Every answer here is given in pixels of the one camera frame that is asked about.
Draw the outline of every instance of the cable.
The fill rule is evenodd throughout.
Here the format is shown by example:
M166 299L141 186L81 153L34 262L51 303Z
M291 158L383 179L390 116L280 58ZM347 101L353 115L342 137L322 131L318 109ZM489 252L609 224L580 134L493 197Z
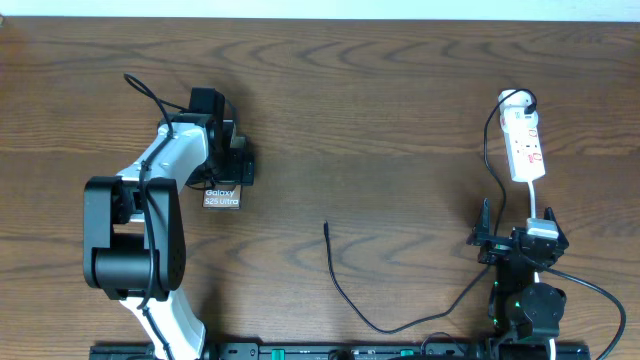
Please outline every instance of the cable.
M527 181L529 185L529 206L531 206L531 218L536 218L536 191L533 188L533 180Z
M489 122L491 122L491 119L493 118L493 114L496 113L496 111L500 108L500 105L502 105L502 103L505 102L505 100L507 100L508 98L512 97L513 95L521 91L527 92L533 98L533 103L527 106L527 108L525 109L525 114L533 113L536 109L536 106L538 105L538 99L536 98L535 94L531 92L531 90L529 89L516 89L511 94L505 96L504 98L502 98L502 100L498 102L498 104L493 108L493 110L491 110L491 114L489 114L489 117L487 118L487 122L484 124L484 164L487 167L487 170L489 170L489 173L491 174L491 176L493 176L493 178L496 180L496 182L498 183L498 186L500 186L500 190L502 191L502 205L500 205L500 211L498 212L498 217L496 218L496 224L493 230L493 236L498 235L498 227L500 226L500 220L502 220L502 214L504 213L504 209L507 206L507 191L504 189L504 185L502 185L502 181L500 181L498 174L496 174L495 171L493 171L493 168L491 168L491 165L489 164L488 139L487 139L487 134L489 131Z
M149 89L148 89L146 86L144 86L144 84L143 84L142 82L140 82L140 80L136 79L136 78L135 78L133 75L131 75L131 74L124 74L124 75L125 75L125 76L124 76L124 79L127 81L127 83L128 83L129 85L131 85L131 87L132 87L132 88L136 89L136 90L137 90L139 93L141 93L142 95L144 95L144 96L146 96L146 97L148 97L148 98L151 98L151 99L153 99L153 100L158 100L161 104L167 105L167 106L172 107L172 108L174 108L174 109L178 109L178 110L180 110L180 111L182 111L182 112L189 112L189 109L187 109L187 108L185 108L185 107L182 107L182 106L180 106L180 105L176 105L176 104L174 104L174 103L170 103L170 102L165 101L165 100L162 100L162 99L159 99L159 98L157 98L157 97L155 97L155 96L151 96L150 94L153 94L153 93L149 93L149 92L148 92L148 91L149 91Z
M430 315L430 316L427 316L427 317L412 321L412 322L410 322L410 323L408 323L406 325L400 326L399 328L396 328L396 329L393 329L393 330L384 330L384 329L380 329L379 327L375 326L364 315L362 315L360 310L358 310L358 308L353 304L353 302L351 302L351 300L349 299L347 294L344 293L344 291L342 290L342 288L338 284L338 280L336 280L336 274L333 271L333 261L331 260L331 240L329 238L329 223L326 222L326 221L324 223L324 239L325 239L325 241L327 243L327 262L329 263L329 275L331 276L331 280L333 281L333 285L336 287L336 290L338 290L338 293L340 293L340 295L342 295L342 298L347 302L347 304L349 304L349 306L351 306L353 311L355 311L355 313L360 317L360 319L365 324L367 324L371 329L373 329L373 330L375 330L375 331L377 331L377 332L379 332L381 334L389 334L390 335L390 334L399 333L400 331L406 330L406 329L408 329L408 328L410 328L412 326L421 324L423 322L439 319L441 317L445 317L445 316L449 315L453 311L453 309L455 309L456 306L458 306L458 303L460 303L462 298L464 298L464 296L467 295L469 290L471 290L471 288L473 288L473 286L475 284L477 284L478 281L480 281L480 279L482 279L482 277L487 274L487 272L489 272L489 267L490 267L490 265L487 265L487 267L484 268L484 270L482 270L469 283L469 285L467 285L467 287L464 288L464 290L462 290L460 295L458 295L458 298L453 302L453 304L451 305L451 307L447 311L439 313L439 314L435 314L435 315Z
M432 337L437 336L437 335L446 335L449 339L451 339L451 341L453 341L454 344L456 344L456 346L458 347L458 349L460 350L460 352L462 353L463 356L467 356L466 351L464 351L462 349L462 347L458 344L458 342L456 341L456 339L453 338L453 336L447 334L444 331L438 331L438 332L434 332L432 334L430 334L429 336L427 336L426 339L424 339L424 341L422 342L422 345L420 345L420 355L426 355L427 349L426 346L429 343L429 340L431 340Z
M611 353L611 351L613 351L613 348L616 347L616 345L618 344L618 342L620 341L620 338L622 337L622 334L624 333L624 328L627 324L627 313L624 311L624 306L622 306L622 303L620 303L620 300L618 300L615 296L611 295L607 290L592 284L586 280L582 280L578 277L575 277L573 275L569 275L567 273L564 273L562 271L558 271L555 269L551 269L548 266L544 265L544 264L540 264L537 263L533 260L531 260L530 258L528 258L523 252L522 252L522 245L518 243L517 245L517 249L520 252L520 256L522 256L522 258L524 259L524 261L526 263L528 263L529 265L535 267L536 269L540 270L540 271L546 271L549 272L553 275L559 276L561 278L567 279L567 280L571 280L575 283L578 283L582 286L585 286L601 295L603 295L604 297L606 297L607 299L609 299L612 303L614 303L617 307L618 307L618 311L620 312L620 324L618 325L618 331L616 332L616 335L613 337L613 340L611 340L611 342L609 343L609 345L607 346L606 349L604 349L604 351L602 352L602 354L600 354L600 356L598 356L597 360L602 360L604 358L606 358L607 356L609 356L609 354Z
M173 354L171 353L169 342L164 338L164 336L162 336L162 333L158 329L158 325L156 325L156 322L153 320L153 316L151 316L151 312L149 311L148 307L145 306L145 308L142 309L142 315L147 318L149 327L151 327L151 331L153 331L153 334L158 338L158 340L160 340L160 343L162 344L162 350L164 350L164 353L167 355L167 360L173 360Z
M164 148L164 146L173 139L173 125L171 124L171 119L169 119L169 114L167 114L167 110L165 110L162 102L158 97L149 89L142 81L138 80L135 76L125 73L124 74L125 81L131 85L134 89L141 92L145 96L151 98L155 101L156 105L160 108L162 112L162 116L164 117L164 121L167 124L168 132L166 137L162 142L149 154L149 156L142 161L140 164L140 176L138 178L138 188L140 190L140 203L142 205L142 212L144 213L145 218L145 228L147 230L147 239L149 240L149 283L147 285L147 289L144 292L144 297L138 305L138 310L142 310L146 308L149 299L151 298L151 293L153 292L153 283L156 277L156 243L155 237L153 234L153 224L151 221L151 211L149 210L149 201L148 197L148 189L145 182L145 176L149 171L150 164L153 163L153 159L158 155L158 153Z
M556 341L549 339L549 360L556 360Z
M204 181L204 185L201 188L197 188L195 186L193 186L193 184L185 184L189 189L192 190L197 190L197 191L206 191L206 190L213 190L216 188L216 183L214 178L211 178L211 180L209 180L209 183L211 184L210 186L207 186L207 180Z

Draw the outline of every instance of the white wall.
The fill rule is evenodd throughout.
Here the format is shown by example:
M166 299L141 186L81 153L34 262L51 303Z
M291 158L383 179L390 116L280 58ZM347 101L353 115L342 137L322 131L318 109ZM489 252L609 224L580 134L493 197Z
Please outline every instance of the white wall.
M640 0L2 0L0 13L293 19L640 21Z

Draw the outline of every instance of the white power strip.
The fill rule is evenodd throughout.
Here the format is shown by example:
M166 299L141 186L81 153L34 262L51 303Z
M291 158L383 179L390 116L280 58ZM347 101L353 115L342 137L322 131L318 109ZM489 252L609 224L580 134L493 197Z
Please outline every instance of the white power strip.
M503 91L498 100L514 91ZM545 174L538 138L538 112L525 114L525 108L532 101L531 95L519 91L500 104L500 126L507 144L511 179L515 182L531 182Z

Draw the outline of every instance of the white power cord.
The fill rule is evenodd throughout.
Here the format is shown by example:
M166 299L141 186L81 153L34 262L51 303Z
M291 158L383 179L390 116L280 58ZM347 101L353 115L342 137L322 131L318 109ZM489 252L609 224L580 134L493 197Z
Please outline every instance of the white power cord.
M536 193L533 188L533 181L527 181L529 184L529 203L531 204L531 218L536 217ZM533 273L533 281L535 283L540 282L540 274L537 271ZM549 360L556 360L556 341L549 339Z
M531 218L536 218L536 191L533 188L533 180L527 181L529 185L529 204L531 206Z

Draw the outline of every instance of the robotic arm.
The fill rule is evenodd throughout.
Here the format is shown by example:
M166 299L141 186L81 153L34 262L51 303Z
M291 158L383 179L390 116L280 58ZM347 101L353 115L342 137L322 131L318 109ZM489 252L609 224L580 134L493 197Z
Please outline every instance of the robotic arm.
M158 359L199 359L204 349L205 327L180 288L186 248L179 192L185 184L206 181L253 185L253 156L246 151L246 138L236 135L235 119L223 120L224 107L225 98L216 90L194 88L188 111L169 115L169 141L169 126L161 122L156 139L131 166L113 177L94 177L85 187L85 280L133 312ZM147 166L144 187L139 184L142 166ZM146 191L151 219L145 219L141 191ZM149 232L116 233L113 225L145 221L152 223L157 261L150 299L140 309L149 291Z

